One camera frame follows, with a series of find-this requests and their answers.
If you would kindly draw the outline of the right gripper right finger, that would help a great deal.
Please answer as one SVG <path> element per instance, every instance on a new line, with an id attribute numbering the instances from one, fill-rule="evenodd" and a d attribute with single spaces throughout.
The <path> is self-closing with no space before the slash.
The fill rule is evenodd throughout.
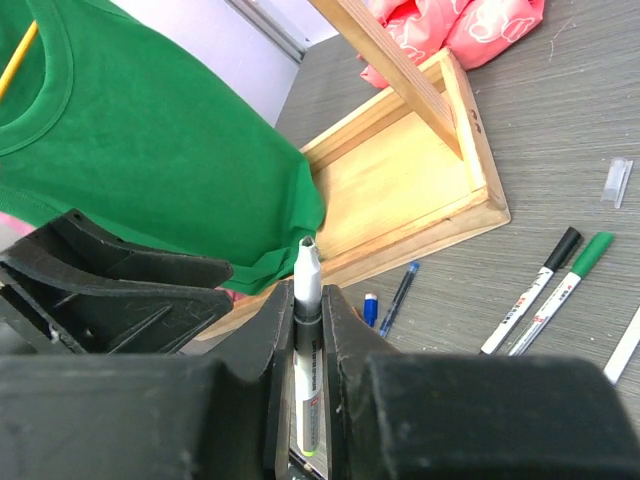
<path id="1" fill-rule="evenodd" d="M 332 479 L 635 479 L 604 374 L 568 357 L 402 353 L 323 289 Z"/>

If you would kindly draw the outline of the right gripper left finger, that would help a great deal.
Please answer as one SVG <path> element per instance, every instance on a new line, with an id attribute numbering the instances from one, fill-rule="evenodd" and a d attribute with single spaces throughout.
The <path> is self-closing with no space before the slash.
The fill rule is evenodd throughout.
<path id="1" fill-rule="evenodd" d="M 5 355 L 5 479 L 283 479 L 293 285 L 199 355 Z"/>

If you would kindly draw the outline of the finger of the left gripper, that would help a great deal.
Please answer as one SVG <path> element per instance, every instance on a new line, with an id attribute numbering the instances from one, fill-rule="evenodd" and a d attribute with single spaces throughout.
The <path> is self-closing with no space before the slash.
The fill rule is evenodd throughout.
<path id="1" fill-rule="evenodd" d="M 115 280 L 214 289 L 233 274 L 224 260 L 126 242 L 77 210 L 44 226 L 44 245 L 72 267 Z"/>
<path id="2" fill-rule="evenodd" d="M 230 312 L 219 287 L 105 278 L 31 241 L 1 254 L 1 320 L 38 353 L 176 353 Z"/>

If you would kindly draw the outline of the white pen green tip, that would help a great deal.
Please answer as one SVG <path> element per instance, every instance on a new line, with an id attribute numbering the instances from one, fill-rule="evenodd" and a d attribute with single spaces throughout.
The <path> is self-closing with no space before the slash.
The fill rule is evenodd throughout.
<path id="1" fill-rule="evenodd" d="M 294 387 L 296 442 L 304 456 L 317 453 L 323 387 L 321 265 L 315 239 L 299 242 L 294 264 Z"/>

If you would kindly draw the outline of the white pen black tip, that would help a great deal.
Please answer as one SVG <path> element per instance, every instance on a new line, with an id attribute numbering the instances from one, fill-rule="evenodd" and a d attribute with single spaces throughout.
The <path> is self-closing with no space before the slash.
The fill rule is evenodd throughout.
<path id="1" fill-rule="evenodd" d="M 547 267 L 540 268 L 530 286 L 519 296 L 493 333 L 483 343 L 480 348 L 481 354 L 492 355 L 498 351 L 554 274 L 555 272 Z"/>

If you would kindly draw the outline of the long white green pen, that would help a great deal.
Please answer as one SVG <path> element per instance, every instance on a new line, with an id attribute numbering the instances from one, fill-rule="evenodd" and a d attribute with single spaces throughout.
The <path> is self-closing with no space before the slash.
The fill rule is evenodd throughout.
<path id="1" fill-rule="evenodd" d="M 580 284 L 581 280 L 582 278 L 574 272 L 569 272 L 564 277 L 551 296 L 534 315 L 529 326 L 522 332 L 520 337 L 507 351 L 507 356 L 520 356 L 531 346 L 534 340 L 541 334 L 545 326 L 563 306 L 571 293 Z"/>

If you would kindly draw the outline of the dark green pen cap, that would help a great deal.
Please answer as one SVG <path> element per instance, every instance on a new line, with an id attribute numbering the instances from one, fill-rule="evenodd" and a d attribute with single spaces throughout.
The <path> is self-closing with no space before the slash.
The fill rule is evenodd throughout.
<path id="1" fill-rule="evenodd" d="M 610 232 L 598 232 L 594 235 L 574 262 L 571 272 L 584 279 L 607 251 L 613 240 L 614 234 Z"/>

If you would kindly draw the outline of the black pen cap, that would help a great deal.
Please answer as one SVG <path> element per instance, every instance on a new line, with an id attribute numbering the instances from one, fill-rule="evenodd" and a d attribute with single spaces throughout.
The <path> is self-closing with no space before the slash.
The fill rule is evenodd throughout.
<path id="1" fill-rule="evenodd" d="M 543 266 L 553 272 L 563 269 L 583 242 L 582 234 L 569 226 Z"/>

